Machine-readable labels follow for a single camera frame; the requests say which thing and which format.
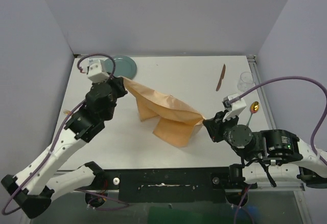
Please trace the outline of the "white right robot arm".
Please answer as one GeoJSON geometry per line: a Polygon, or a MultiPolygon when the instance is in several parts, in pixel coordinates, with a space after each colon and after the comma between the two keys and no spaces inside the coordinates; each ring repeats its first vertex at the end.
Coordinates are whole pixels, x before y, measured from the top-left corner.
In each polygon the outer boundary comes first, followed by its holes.
{"type": "Polygon", "coordinates": [[[229,166],[228,183],[235,188],[242,184],[269,182],[303,182],[309,188],[326,188],[326,165],[311,147],[297,135],[282,129],[254,132],[239,124],[238,116],[225,119],[220,111],[203,120],[209,137],[215,143],[226,142],[240,157],[239,164],[229,166]]]}

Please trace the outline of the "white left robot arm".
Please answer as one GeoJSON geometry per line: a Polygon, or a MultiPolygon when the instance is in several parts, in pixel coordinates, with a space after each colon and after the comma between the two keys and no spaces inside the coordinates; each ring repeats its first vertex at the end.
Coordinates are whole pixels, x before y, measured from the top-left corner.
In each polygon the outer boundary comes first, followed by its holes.
{"type": "Polygon", "coordinates": [[[60,125],[50,146],[24,170],[6,175],[1,184],[28,218],[41,215],[57,198],[90,186],[100,188],[104,170],[91,161],[61,176],[57,170],[79,149],[89,143],[113,118],[118,98],[127,94],[123,77],[94,83],[85,99],[60,125]]]}

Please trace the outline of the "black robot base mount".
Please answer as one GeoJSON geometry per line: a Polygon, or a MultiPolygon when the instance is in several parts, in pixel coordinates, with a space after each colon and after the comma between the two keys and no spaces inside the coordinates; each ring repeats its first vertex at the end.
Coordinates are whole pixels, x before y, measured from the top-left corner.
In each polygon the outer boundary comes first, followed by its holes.
{"type": "Polygon", "coordinates": [[[126,203],[223,203],[248,186],[240,175],[228,167],[105,170],[84,190],[117,191],[126,203]]]}

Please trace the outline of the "peach satin cloth napkin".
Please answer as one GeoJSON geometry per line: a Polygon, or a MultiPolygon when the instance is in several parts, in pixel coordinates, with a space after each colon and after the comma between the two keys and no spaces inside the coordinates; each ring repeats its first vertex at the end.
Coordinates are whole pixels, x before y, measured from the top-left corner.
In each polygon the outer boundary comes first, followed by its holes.
{"type": "Polygon", "coordinates": [[[161,140],[185,147],[201,129],[204,116],[185,102],[128,78],[124,78],[124,86],[135,97],[141,121],[159,117],[153,134],[161,140]]]}

